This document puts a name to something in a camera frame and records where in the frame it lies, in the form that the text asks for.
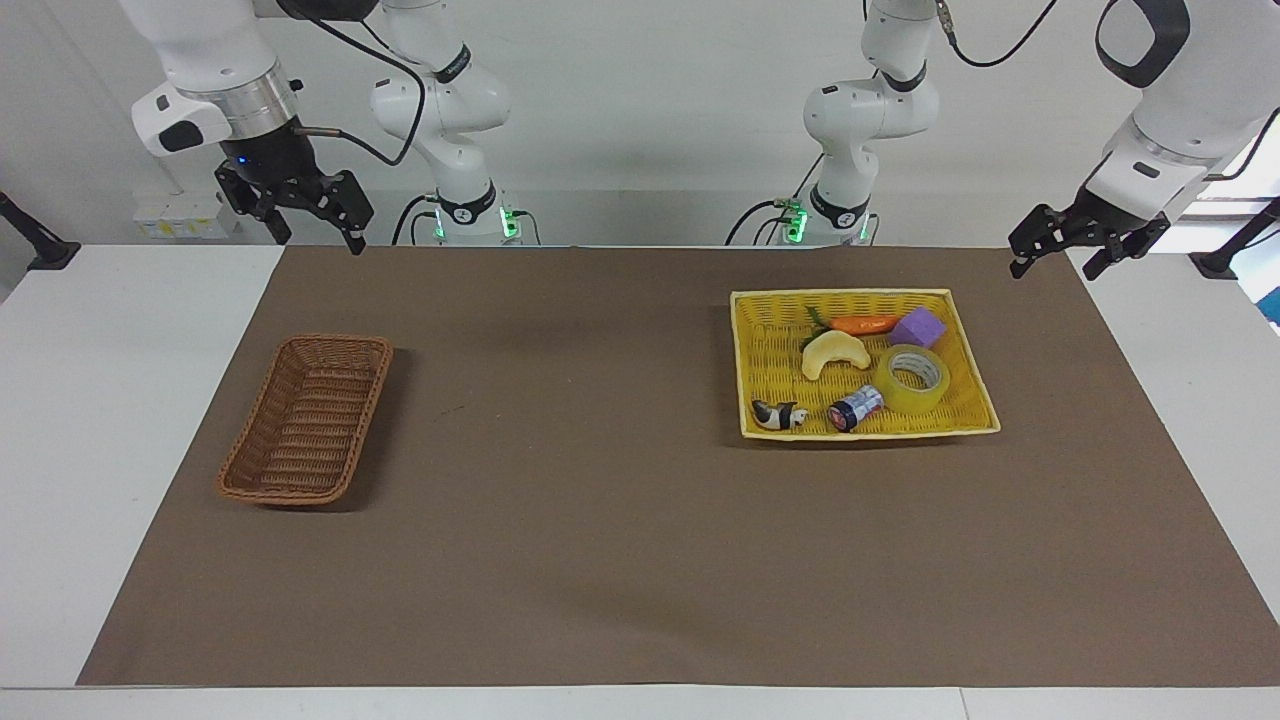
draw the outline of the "purple sponge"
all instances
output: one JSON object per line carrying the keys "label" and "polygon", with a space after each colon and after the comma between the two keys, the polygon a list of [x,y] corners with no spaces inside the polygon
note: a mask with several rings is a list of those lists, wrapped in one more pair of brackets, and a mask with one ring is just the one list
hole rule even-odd
{"label": "purple sponge", "polygon": [[938,342],[938,338],[946,332],[947,327],[937,315],[925,307],[916,307],[897,322],[893,332],[888,333],[888,343],[933,347],[933,343]]}

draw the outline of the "panda figurine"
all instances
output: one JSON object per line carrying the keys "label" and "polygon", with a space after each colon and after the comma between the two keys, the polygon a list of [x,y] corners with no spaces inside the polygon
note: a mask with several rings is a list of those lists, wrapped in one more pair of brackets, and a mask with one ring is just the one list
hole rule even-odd
{"label": "panda figurine", "polygon": [[763,400],[751,401],[751,416],[755,423],[767,430],[790,430],[799,428],[809,419],[809,411],[796,407],[796,402],[781,402],[769,406]]}

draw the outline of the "brown mat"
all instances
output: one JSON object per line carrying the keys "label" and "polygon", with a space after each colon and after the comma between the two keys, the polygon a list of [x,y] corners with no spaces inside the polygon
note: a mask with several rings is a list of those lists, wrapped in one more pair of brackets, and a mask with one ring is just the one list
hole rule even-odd
{"label": "brown mat", "polygon": [[[1071,268],[1007,260],[289,249],[79,682],[1280,685]],[[955,290],[1005,430],[741,439],[730,291],[877,286]],[[346,512],[214,491],[302,332],[397,346]]]}

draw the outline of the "small can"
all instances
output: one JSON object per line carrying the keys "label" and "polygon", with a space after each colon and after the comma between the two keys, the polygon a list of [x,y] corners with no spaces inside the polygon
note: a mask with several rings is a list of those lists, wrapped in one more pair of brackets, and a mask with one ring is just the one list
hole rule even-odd
{"label": "small can", "polygon": [[827,409],[827,418],[836,429],[842,433],[851,433],[859,423],[870,416],[872,413],[884,407],[884,396],[872,386],[863,386],[849,397],[836,401]]}

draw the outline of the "orange carrot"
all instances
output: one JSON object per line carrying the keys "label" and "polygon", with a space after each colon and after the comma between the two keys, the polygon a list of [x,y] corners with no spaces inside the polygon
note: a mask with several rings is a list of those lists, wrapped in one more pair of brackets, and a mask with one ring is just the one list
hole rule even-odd
{"label": "orange carrot", "polygon": [[897,315],[845,315],[823,320],[815,307],[805,307],[805,310],[809,311],[809,316],[818,325],[854,337],[887,333],[897,327],[897,322],[900,320]]}

